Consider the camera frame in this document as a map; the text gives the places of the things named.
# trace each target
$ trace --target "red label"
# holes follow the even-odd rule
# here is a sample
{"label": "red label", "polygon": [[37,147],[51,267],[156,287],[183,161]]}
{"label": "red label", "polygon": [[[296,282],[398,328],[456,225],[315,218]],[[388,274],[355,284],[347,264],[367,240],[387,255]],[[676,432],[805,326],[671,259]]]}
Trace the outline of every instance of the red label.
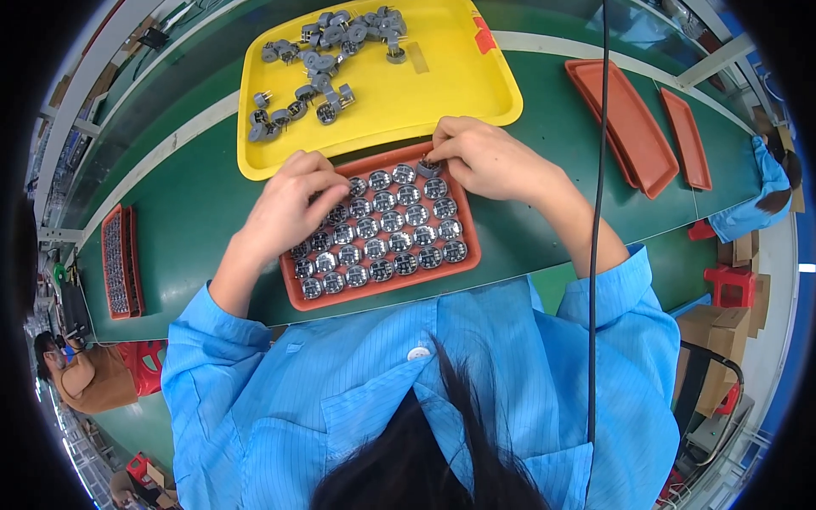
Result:
{"label": "red label", "polygon": [[490,33],[490,29],[487,27],[485,19],[481,16],[474,16],[473,23],[479,27],[479,33],[477,33],[475,37],[479,51],[484,55],[488,51],[496,48],[496,41],[493,39],[493,34]]}

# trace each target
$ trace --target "white button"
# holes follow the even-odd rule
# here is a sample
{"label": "white button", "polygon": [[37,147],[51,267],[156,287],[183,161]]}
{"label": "white button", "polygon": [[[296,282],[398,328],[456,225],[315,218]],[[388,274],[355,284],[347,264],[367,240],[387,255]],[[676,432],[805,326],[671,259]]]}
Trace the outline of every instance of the white button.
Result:
{"label": "white button", "polygon": [[425,347],[414,347],[410,351],[408,351],[408,361],[413,361],[418,357],[426,357],[430,356],[431,351],[429,351]]}

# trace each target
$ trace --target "person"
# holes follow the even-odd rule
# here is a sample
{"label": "person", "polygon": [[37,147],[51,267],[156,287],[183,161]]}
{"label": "person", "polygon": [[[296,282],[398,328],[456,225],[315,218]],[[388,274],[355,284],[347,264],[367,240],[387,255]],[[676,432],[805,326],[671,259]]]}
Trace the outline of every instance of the person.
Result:
{"label": "person", "polygon": [[110,477],[110,497],[117,508],[127,508],[131,503],[136,502],[135,494],[142,498],[147,504],[158,508],[156,499],[162,495],[159,489],[148,489],[141,485],[133,475],[127,471],[117,471]]}
{"label": "person", "polygon": [[426,158],[470,193],[522,201],[558,234],[580,278],[558,314],[522,276],[293,324],[270,347],[246,319],[259,275],[349,192],[320,153],[292,154],[170,325],[162,390],[183,507],[584,508],[587,491],[588,508],[652,507],[679,444],[680,332],[646,249],[601,221],[590,444],[592,206],[498,127],[444,117],[432,140]]}
{"label": "person", "polygon": [[793,190],[802,185],[802,167],[796,153],[785,151],[779,164],[768,152],[767,135],[754,136],[752,144],[762,178],[760,194],[706,218],[723,243],[779,222],[791,209]]}
{"label": "person", "polygon": [[76,353],[71,362],[57,346],[54,335],[44,331],[34,338],[37,377],[54,383],[69,406],[92,415],[139,400],[131,371],[118,348],[83,349],[67,340]]}

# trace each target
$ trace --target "orange tray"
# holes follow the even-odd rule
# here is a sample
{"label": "orange tray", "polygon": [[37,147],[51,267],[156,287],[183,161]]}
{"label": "orange tray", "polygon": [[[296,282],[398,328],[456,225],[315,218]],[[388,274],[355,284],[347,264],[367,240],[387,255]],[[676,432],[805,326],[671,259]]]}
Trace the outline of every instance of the orange tray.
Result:
{"label": "orange tray", "polygon": [[[586,87],[589,99],[600,111],[603,60],[579,62],[574,64],[575,77]],[[655,199],[680,173],[680,165],[649,108],[623,71],[612,62],[607,113],[614,138],[620,142],[618,149],[632,164],[632,173],[641,183],[643,193]]]}
{"label": "orange tray", "polygon": [[[111,222],[119,218],[118,230],[109,228]],[[128,319],[131,317],[141,317],[144,314],[144,298],[142,296],[142,286],[139,276],[139,261],[136,255],[136,214],[133,207],[122,207],[117,204],[112,211],[102,220],[102,273],[104,274],[105,297],[108,300],[108,311],[113,320]],[[108,246],[108,235],[118,235],[119,239],[111,242]],[[111,278],[118,275],[113,274],[114,268],[108,264],[106,250],[116,248],[111,254],[111,262],[120,264],[122,267],[121,279],[115,278],[114,286],[111,286]],[[125,308],[121,311],[114,311],[114,294],[120,295],[125,301]]]}
{"label": "orange tray", "polygon": [[[431,149],[433,149],[433,144],[431,142],[411,145],[410,147],[404,147],[402,149],[396,149],[387,153],[377,154],[375,156],[366,157],[355,162],[338,166],[336,171],[345,177],[357,176],[367,181],[371,172],[385,170],[390,174],[391,170],[393,170],[398,163],[407,163],[416,168],[417,161],[422,159],[425,154],[430,152]],[[475,268],[479,264],[479,260],[481,260],[481,248],[479,246],[479,240],[476,236],[476,227],[473,225],[473,217],[470,212],[470,205],[468,204],[468,195],[465,193],[462,185],[450,177],[447,167],[445,167],[439,177],[442,178],[448,185],[448,194],[446,196],[451,197],[456,201],[457,212],[453,217],[462,224],[462,235],[458,237],[458,239],[464,242],[468,247],[468,254],[465,256],[464,260],[453,264],[443,260],[441,265],[435,269],[423,269],[418,267],[416,271],[407,276],[394,273],[391,279],[387,280],[386,282],[374,282],[373,280],[369,279],[368,283],[361,287],[351,287],[346,285],[337,294],[327,294],[326,292],[323,292],[316,299],[306,299],[303,295],[301,281],[295,277],[295,259],[293,259],[291,253],[287,251],[285,254],[281,255],[280,264],[281,273],[283,275],[283,283],[286,285],[286,293],[289,295],[289,301],[292,303],[292,306],[300,312],[307,312],[308,310],[314,310],[315,308],[322,308],[332,304],[343,303],[352,299],[388,292],[389,290],[401,289],[402,287],[415,285],[417,283],[429,282],[430,280],[436,280],[437,278],[446,277],[451,274],[461,273],[463,271],[468,271],[469,269]],[[426,224],[436,228],[439,226],[441,220],[438,220],[433,215],[433,200],[425,197],[423,186],[426,180],[427,179],[425,179],[423,176],[417,174],[414,186],[419,188],[419,191],[422,193],[422,199],[419,201],[419,203],[426,206],[430,212],[430,219]],[[397,186],[398,184],[396,183],[392,184],[388,188],[388,191],[395,193],[397,191]],[[374,193],[374,191],[368,188],[363,197],[368,199],[370,202],[371,198],[374,196]],[[347,206],[348,202],[349,199],[347,198],[344,200],[343,204]],[[406,211],[406,207],[400,205],[395,206],[394,209],[403,215]],[[379,220],[382,214],[372,211],[370,216]],[[349,218],[346,223],[352,226],[357,225],[357,221],[352,218]],[[324,230],[326,230],[328,233],[333,233],[333,228],[331,226],[327,225]],[[414,227],[406,224],[402,227],[402,231],[413,233]],[[387,242],[388,235],[389,234],[385,231],[380,230],[377,237]],[[359,237],[355,237],[352,244],[362,250],[365,241]],[[437,239],[436,242],[433,243],[434,246],[440,249],[444,244],[445,241],[441,239]],[[337,255],[339,249],[340,246],[333,245],[329,251]],[[419,250],[420,247],[414,245],[411,247],[409,252],[413,255],[417,255]],[[385,256],[385,259],[388,262],[393,262],[395,256],[396,254],[394,252],[389,251]],[[314,262],[316,254],[311,253],[307,258]],[[369,266],[371,266],[371,261],[363,255],[363,260],[360,262],[360,265],[366,268],[366,271],[368,271]],[[345,277],[346,266],[338,264],[335,272],[340,273]]]}
{"label": "orange tray", "polygon": [[[589,111],[592,112],[592,116],[595,120],[598,121],[598,125],[601,124],[601,112],[595,109],[595,105],[592,103],[592,100],[589,99],[589,92],[583,87],[581,81],[579,81],[572,72],[572,69],[575,67],[575,63],[583,62],[582,60],[567,60],[564,63],[564,67],[566,67],[566,74],[570,77],[573,85],[575,88],[578,89],[579,94],[583,97],[583,100],[586,101],[587,106],[589,107]],[[615,161],[618,162],[618,166],[620,167],[620,173],[623,175],[623,180],[627,182],[633,188],[640,188],[640,183],[637,182],[637,177],[632,174],[632,168],[629,167],[629,161],[624,158],[623,154],[621,154],[620,149],[618,149],[618,142],[612,136],[612,130],[606,130],[606,145],[612,151],[612,155],[615,158]]]}
{"label": "orange tray", "polygon": [[691,107],[684,100],[667,91],[660,89],[660,99],[666,107],[669,120],[672,121],[672,133],[677,140],[677,150],[680,151],[680,160],[683,161],[683,176],[685,182],[692,188],[712,189],[712,177],[708,173],[706,151],[700,132],[697,131],[697,122]]}

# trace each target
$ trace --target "brown shirt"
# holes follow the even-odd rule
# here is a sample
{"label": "brown shirt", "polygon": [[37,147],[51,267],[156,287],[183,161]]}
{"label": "brown shirt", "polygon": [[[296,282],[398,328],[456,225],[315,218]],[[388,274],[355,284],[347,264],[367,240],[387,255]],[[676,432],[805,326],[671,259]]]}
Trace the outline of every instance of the brown shirt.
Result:
{"label": "brown shirt", "polygon": [[127,471],[117,471],[110,477],[110,495],[117,501],[123,501],[127,497],[126,490],[131,494],[135,493],[135,488],[131,478],[127,476]]}
{"label": "brown shirt", "polygon": [[[76,366],[77,356],[86,356],[94,366],[94,378],[73,398],[62,385],[62,376],[66,370]],[[90,350],[80,353],[63,369],[54,373],[54,385],[62,399],[82,413],[93,415],[115,407],[127,406],[139,400],[131,371],[125,366],[119,349],[95,345]]]}

